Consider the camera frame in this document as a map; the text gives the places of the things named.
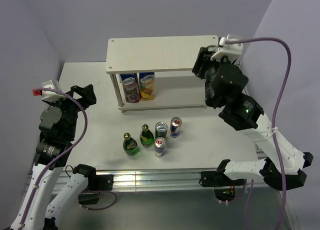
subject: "can lid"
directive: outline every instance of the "can lid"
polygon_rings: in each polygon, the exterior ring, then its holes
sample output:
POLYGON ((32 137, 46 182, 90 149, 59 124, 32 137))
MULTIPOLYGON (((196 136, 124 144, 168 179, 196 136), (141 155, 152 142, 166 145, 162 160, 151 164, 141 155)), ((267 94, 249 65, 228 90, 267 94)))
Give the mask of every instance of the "can lid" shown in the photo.
POLYGON ((155 124, 155 130, 160 133, 163 133, 168 130, 168 125, 165 122, 157 122, 155 124))
POLYGON ((123 135, 123 137, 124 137, 124 139, 125 140, 128 140, 128 139, 130 139, 130 133, 125 133, 124 135, 123 135))
POLYGON ((166 146, 166 140, 163 137, 157 137, 154 141, 154 146, 157 148, 163 148, 166 146))
POLYGON ((180 127, 182 124, 182 120, 179 117, 173 117, 171 119, 171 125, 175 126, 175 127, 180 127))
POLYGON ((142 125, 142 130, 147 131, 149 129, 149 126, 147 124, 142 125))

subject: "shelf leg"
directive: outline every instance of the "shelf leg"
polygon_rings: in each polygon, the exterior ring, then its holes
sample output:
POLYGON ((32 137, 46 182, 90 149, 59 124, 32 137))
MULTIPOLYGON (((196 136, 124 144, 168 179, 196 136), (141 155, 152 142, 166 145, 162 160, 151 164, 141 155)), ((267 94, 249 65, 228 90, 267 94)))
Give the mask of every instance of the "shelf leg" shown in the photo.
POLYGON ((117 82, 117 77, 116 77, 115 74, 111 74, 110 78, 111 78, 112 84, 113 84, 113 86, 115 88, 114 91, 115 91, 116 99, 118 101, 118 105, 119 105, 119 107, 122 107, 122 106, 124 106, 124 102, 122 101, 119 85, 118 85, 118 82, 117 82))

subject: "black cable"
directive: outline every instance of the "black cable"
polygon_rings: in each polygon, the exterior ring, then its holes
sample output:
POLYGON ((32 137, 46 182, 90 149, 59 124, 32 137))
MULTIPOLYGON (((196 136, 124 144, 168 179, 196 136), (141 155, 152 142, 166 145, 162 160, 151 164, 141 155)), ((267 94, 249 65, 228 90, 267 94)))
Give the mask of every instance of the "black cable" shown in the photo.
POLYGON ((71 176, 70 176, 70 175, 68 174, 68 172, 67 172, 68 166, 70 166, 70 167, 72 168, 72 171, 74 171, 74 168, 73 168, 71 165, 67 165, 67 166, 65 167, 65 173, 69 176, 69 178, 71 178, 71 176))

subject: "red connector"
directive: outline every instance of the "red connector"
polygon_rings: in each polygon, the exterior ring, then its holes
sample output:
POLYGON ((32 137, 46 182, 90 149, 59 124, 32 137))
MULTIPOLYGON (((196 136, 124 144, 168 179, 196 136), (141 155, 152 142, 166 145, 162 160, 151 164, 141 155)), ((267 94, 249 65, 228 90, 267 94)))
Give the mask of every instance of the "red connector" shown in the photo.
POLYGON ((32 90, 32 93, 33 93, 34 96, 42 95, 42 91, 41 91, 41 90, 33 89, 33 90, 32 90))

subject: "silver can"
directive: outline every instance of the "silver can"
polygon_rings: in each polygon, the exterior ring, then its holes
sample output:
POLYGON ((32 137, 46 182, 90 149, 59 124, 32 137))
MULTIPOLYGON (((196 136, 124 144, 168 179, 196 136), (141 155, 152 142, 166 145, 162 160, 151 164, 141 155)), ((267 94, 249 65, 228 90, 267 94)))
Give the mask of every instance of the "silver can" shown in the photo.
POLYGON ((168 125, 165 122, 157 122, 155 124, 155 138, 167 136, 168 125))
POLYGON ((157 137, 154 141, 154 153, 157 157, 165 154, 166 140, 163 137, 157 137))
POLYGON ((170 124, 170 135, 173 138, 176 138, 180 134, 180 128, 181 128, 182 120, 179 117, 173 117, 171 119, 170 124))

